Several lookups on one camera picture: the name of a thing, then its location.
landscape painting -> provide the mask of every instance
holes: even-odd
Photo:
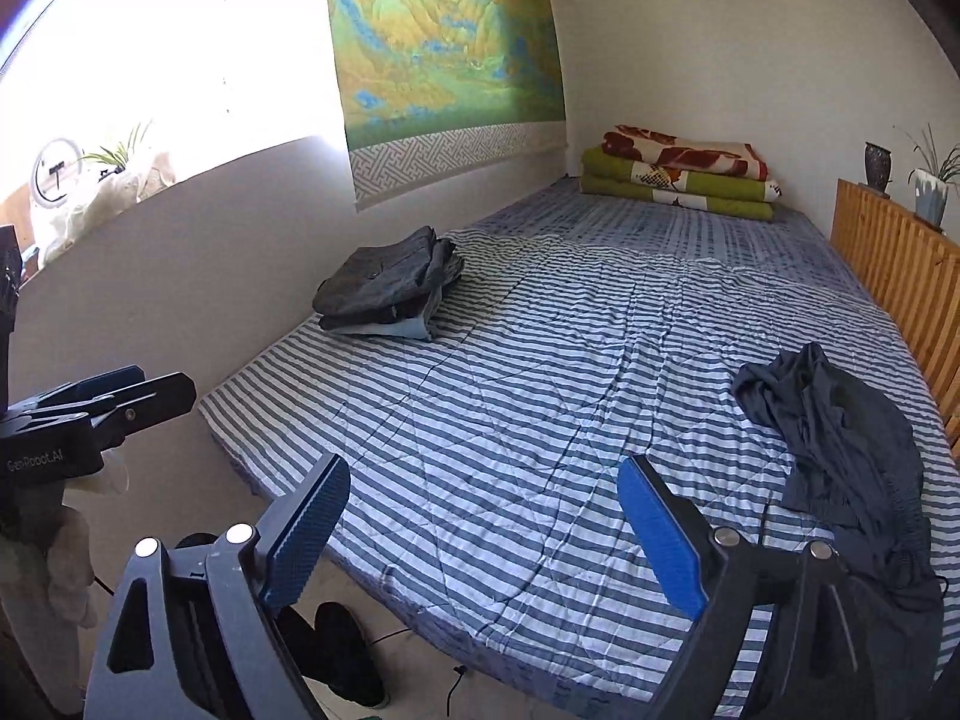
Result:
[[[347,144],[558,122],[550,0],[329,0]]]

sneaker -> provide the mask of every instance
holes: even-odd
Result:
[[[176,549],[189,549],[217,541],[213,533],[191,533],[176,545]],[[274,618],[280,638],[293,658],[299,673],[317,682],[326,682],[330,671],[328,659],[316,634],[304,618],[292,607],[282,608]]]
[[[367,709],[383,709],[390,703],[380,675],[373,664],[360,626],[347,608],[329,601],[320,604],[313,628],[320,651],[329,657],[328,688],[345,701]]]

bright window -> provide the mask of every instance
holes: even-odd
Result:
[[[325,0],[55,0],[0,79],[1,220],[49,245],[64,212],[30,201],[30,176],[54,139],[115,152],[150,122],[143,149],[168,152],[176,181],[306,135],[342,141],[325,19]],[[83,180],[109,167],[84,160]]]

stacked quilts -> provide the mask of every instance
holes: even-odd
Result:
[[[581,189],[769,221],[781,188],[750,143],[697,143],[621,124],[583,156]]]

folded dark clothes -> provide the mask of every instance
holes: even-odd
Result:
[[[930,565],[923,461],[896,405],[822,348],[744,365],[733,395],[793,454],[781,503],[832,529],[874,672],[877,717],[909,717],[933,681],[944,603]]]
[[[359,248],[320,284],[313,309],[325,317],[355,316],[429,295],[443,279],[453,248],[430,227],[388,247]]]
[[[414,298],[413,301],[422,304],[419,312],[413,317],[400,317],[395,322],[371,324],[347,324],[340,327],[326,327],[325,331],[339,336],[388,336],[392,338],[414,338],[417,341],[433,341],[433,332],[430,326],[440,299],[446,287],[435,287],[425,298]]]
[[[458,279],[463,269],[463,257],[458,257],[456,254],[452,255],[448,261],[446,261],[440,283],[437,284],[434,289],[445,287],[452,281]],[[397,303],[397,305],[387,306],[386,308],[375,309],[373,311],[363,311],[359,314],[338,314],[332,317],[323,316],[320,318],[320,328],[323,330],[337,330],[354,325],[392,324],[394,322],[401,322],[403,319],[419,317],[422,312],[424,312],[424,306],[429,302],[432,293],[433,290],[417,298],[404,300],[402,303]]]

